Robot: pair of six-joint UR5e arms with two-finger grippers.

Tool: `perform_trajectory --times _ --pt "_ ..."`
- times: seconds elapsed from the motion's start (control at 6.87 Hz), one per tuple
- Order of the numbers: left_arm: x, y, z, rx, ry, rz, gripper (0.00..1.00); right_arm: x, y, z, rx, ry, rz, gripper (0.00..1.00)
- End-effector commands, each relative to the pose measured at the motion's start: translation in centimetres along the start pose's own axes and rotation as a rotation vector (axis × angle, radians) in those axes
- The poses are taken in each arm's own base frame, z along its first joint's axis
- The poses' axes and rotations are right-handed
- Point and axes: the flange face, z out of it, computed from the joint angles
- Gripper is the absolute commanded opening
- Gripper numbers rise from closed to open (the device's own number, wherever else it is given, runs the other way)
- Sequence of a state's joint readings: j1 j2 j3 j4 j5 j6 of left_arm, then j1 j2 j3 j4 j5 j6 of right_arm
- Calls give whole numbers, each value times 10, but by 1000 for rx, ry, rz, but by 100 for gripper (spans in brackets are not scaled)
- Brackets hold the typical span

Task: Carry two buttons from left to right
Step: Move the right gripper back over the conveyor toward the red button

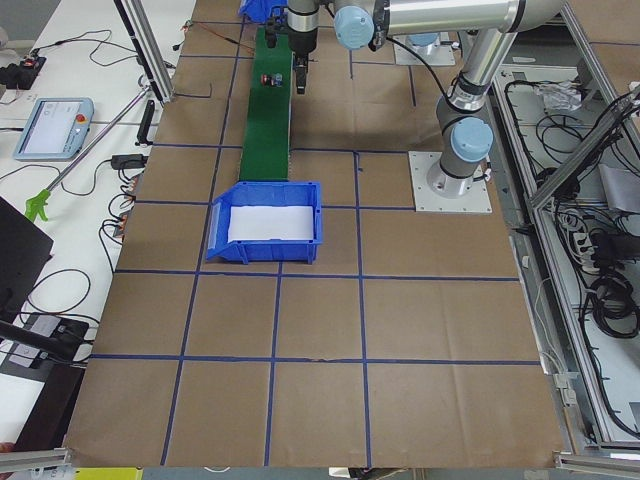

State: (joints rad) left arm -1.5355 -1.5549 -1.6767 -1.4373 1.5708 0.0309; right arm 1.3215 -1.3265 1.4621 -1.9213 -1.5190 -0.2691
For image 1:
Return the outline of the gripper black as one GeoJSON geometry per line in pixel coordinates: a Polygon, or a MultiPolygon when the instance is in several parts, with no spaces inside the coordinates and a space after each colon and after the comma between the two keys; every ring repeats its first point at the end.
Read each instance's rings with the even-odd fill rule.
{"type": "Polygon", "coordinates": [[[295,53],[293,58],[293,71],[295,76],[296,93],[303,95],[306,92],[308,74],[308,56],[317,46],[318,29],[301,32],[293,27],[289,28],[288,45],[295,53]]]}

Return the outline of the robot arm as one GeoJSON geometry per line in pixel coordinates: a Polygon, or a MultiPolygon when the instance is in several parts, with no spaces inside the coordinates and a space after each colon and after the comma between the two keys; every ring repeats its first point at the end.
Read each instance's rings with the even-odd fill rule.
{"type": "Polygon", "coordinates": [[[317,45],[319,12],[333,18],[347,50],[376,52],[390,44],[400,65],[461,68],[439,84],[437,103],[444,147],[422,181],[435,195],[457,200],[480,179],[479,166],[494,142],[485,100],[516,36],[542,25],[560,1],[289,1],[283,29],[293,52],[296,91],[306,88],[308,61],[317,45]]]}

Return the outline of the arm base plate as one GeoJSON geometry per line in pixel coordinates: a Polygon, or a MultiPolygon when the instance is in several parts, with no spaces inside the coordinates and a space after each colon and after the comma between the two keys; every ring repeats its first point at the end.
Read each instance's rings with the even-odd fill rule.
{"type": "Polygon", "coordinates": [[[422,213],[490,214],[488,188],[480,167],[468,179],[448,177],[441,152],[408,153],[415,210],[422,213]]]}
{"type": "MultiPolygon", "coordinates": [[[[399,35],[395,40],[423,58],[432,67],[453,66],[456,63],[453,45],[447,32],[399,35]]],[[[397,65],[421,65],[419,59],[398,45],[393,45],[397,65]]]]}

